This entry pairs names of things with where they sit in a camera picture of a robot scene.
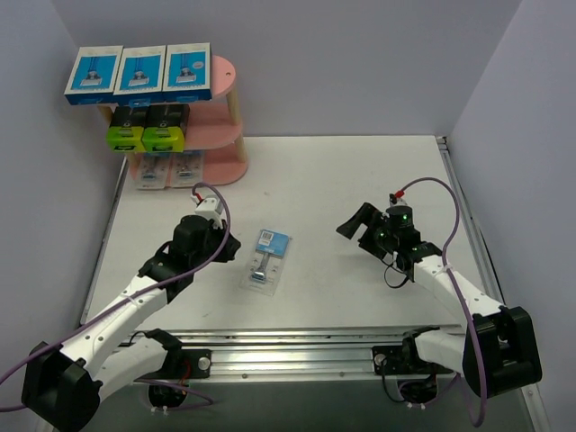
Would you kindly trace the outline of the white Gillette razor pack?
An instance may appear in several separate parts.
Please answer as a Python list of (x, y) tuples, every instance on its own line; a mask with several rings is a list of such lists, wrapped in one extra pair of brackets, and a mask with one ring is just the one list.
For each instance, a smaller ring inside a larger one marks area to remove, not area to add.
[(204, 153), (194, 150), (175, 153), (172, 157), (170, 183), (172, 188), (190, 188), (203, 180)]

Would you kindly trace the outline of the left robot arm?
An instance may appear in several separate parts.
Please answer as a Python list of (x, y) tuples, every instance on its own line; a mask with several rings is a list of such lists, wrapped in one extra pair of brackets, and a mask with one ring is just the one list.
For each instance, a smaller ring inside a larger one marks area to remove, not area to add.
[(233, 260), (240, 247), (227, 220), (184, 216), (173, 237), (149, 258), (129, 285), (70, 338), (38, 344), (26, 365), (21, 401), (59, 431), (79, 431), (102, 401), (141, 376), (175, 375), (181, 347), (164, 330), (134, 345), (119, 344), (149, 316), (160, 311), (211, 262)]

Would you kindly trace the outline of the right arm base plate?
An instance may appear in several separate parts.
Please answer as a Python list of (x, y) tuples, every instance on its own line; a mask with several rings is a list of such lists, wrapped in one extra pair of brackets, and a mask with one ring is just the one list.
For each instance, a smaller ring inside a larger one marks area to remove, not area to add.
[(373, 346), (373, 370), (376, 375), (451, 374), (453, 371), (438, 364), (409, 360), (400, 345)]

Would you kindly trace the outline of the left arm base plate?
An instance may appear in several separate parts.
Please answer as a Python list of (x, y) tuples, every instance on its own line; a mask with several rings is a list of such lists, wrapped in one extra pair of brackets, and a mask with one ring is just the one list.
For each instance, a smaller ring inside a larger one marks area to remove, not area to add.
[(180, 380), (207, 379), (211, 375), (212, 351), (205, 348), (183, 349), (176, 365), (176, 377)]

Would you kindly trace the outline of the blue Harry's razor box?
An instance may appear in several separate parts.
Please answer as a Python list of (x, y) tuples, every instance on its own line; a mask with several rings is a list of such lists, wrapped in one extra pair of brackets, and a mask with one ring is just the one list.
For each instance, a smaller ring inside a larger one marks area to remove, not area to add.
[(64, 96), (71, 105), (112, 104), (123, 46), (81, 47)]
[(164, 102), (162, 94), (166, 45), (125, 48), (113, 100), (119, 106), (149, 106)]
[(162, 94), (169, 103), (189, 104), (212, 99), (209, 42), (166, 46)]

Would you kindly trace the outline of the aluminium rail frame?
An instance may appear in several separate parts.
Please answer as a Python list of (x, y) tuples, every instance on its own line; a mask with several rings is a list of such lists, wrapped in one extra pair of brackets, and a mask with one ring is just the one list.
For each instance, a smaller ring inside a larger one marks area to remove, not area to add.
[[(112, 411), (115, 395), (130, 388), (152, 398), (168, 415), (186, 409), (185, 396), (205, 384), (231, 384), (237, 403), (267, 405), (272, 390), (290, 385), (306, 396), (326, 382), (394, 380), (400, 402), (429, 410), (464, 387), (464, 397), (485, 404), (459, 374), (376, 375), (373, 346), (400, 345), (405, 334), (427, 326), (449, 334), (463, 329), (424, 288), (407, 281), (358, 246), (362, 226), (351, 238), (336, 233), (363, 203), (381, 212), (389, 194), (404, 192), (413, 223), (425, 241), (438, 246), (451, 267), (492, 299), (505, 304), (482, 270), (465, 233), (470, 225), (452, 173), (446, 146), (434, 136), (260, 137), (246, 141), (250, 161), (233, 184), (199, 185), (201, 198), (216, 195), (222, 217), (241, 247), (233, 261), (211, 262), (173, 301), (143, 321), (118, 346), (128, 348), (164, 330), (183, 349), (212, 351), (207, 379), (180, 380), (177, 365), (147, 373), (101, 402)], [(129, 285), (144, 263), (172, 239), (195, 204), (188, 190), (144, 192), (125, 167), (103, 251), (97, 262), (80, 328)], [(292, 237), (274, 296), (239, 284), (261, 229)]]

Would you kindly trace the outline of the clear blister razor pack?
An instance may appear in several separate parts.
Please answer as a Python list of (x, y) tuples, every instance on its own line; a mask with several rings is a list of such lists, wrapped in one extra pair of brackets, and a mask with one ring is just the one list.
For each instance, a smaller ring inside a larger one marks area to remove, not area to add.
[(144, 155), (137, 168), (135, 184), (139, 190), (163, 190), (170, 172), (168, 156)]
[(274, 296), (280, 282), (292, 237), (271, 229), (261, 229), (251, 250), (239, 286)]

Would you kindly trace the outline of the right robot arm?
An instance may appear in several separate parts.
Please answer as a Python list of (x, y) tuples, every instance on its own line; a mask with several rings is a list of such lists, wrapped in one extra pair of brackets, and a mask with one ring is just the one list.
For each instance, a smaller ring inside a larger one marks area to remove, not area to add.
[(440, 366), (459, 373), (477, 396), (487, 398), (541, 381), (528, 312), (492, 299), (455, 271), (438, 246), (422, 239), (411, 207), (395, 204), (379, 211), (365, 202), (337, 233), (351, 239), (361, 226), (366, 230), (358, 246), (379, 260), (390, 257), (392, 268), (428, 291), (464, 332), (453, 335), (434, 326), (407, 332), (399, 351), (405, 368)]

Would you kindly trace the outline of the black green razor box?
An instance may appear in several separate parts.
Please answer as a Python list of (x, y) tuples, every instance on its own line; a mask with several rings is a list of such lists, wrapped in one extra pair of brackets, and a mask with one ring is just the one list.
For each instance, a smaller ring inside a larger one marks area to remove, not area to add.
[(106, 133), (106, 142), (114, 152), (142, 153), (145, 147), (142, 142), (146, 126), (148, 107), (118, 106)]
[(188, 104), (160, 104), (148, 108), (142, 143), (148, 153), (181, 153), (190, 115)]

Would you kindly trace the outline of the pink three-tier shelf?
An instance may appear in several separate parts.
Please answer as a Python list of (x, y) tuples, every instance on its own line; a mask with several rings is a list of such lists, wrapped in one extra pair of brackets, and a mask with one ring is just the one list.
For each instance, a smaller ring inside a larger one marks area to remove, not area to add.
[[(185, 134), (184, 151), (201, 150), (204, 153), (203, 178), (216, 185), (226, 185), (239, 180), (247, 171), (248, 162), (244, 149), (243, 125), (239, 112), (236, 89), (236, 71), (233, 65), (211, 53), (211, 91), (210, 101), (197, 101), (188, 104), (190, 115)], [(110, 122), (115, 109), (119, 106), (105, 107), (103, 112)], [(164, 99), (160, 104), (169, 103)], [(168, 156), (170, 170), (175, 152), (123, 153), (129, 160), (132, 173), (136, 176), (140, 160), (144, 155)]]

